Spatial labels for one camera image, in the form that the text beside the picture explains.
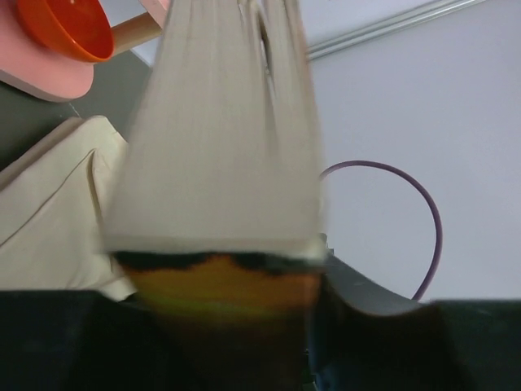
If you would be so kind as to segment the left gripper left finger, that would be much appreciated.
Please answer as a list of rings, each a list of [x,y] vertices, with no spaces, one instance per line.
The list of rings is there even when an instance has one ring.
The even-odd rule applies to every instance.
[[[3,390],[169,390],[169,352],[142,308],[93,291],[1,294]]]

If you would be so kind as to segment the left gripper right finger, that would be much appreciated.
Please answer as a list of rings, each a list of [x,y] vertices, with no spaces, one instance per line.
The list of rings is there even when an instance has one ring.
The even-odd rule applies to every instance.
[[[517,390],[517,300],[413,301],[335,256],[308,331],[320,390]]]

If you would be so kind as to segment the cream canvas backpack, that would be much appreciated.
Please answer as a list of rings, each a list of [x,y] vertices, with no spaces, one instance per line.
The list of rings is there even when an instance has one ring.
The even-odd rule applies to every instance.
[[[105,116],[71,117],[1,172],[1,288],[135,292],[99,233],[126,142]]]

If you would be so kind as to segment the blue paperback book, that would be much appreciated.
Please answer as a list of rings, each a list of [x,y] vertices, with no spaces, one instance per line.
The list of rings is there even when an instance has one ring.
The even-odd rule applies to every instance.
[[[326,259],[295,1],[173,1],[104,248],[207,390],[297,390]]]

